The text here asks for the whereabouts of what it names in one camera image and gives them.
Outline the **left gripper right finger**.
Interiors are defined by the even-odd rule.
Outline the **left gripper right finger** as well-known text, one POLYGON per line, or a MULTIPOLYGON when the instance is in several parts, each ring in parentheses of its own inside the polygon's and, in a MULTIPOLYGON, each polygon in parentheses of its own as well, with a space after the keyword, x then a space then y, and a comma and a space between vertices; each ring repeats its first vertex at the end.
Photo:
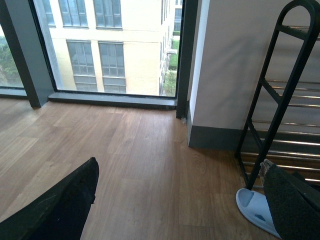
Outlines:
POLYGON ((320 238, 320 191, 297 172, 289 174, 265 159, 259 176, 275 230, 283 240, 320 238))

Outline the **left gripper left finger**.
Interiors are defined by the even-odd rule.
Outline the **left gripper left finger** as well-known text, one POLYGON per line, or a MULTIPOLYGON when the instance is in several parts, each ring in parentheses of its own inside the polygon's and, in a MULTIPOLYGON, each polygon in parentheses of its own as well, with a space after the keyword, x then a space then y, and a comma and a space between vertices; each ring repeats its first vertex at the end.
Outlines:
POLYGON ((91 157, 0 223, 2 240, 79 240, 95 202, 99 164, 91 157))

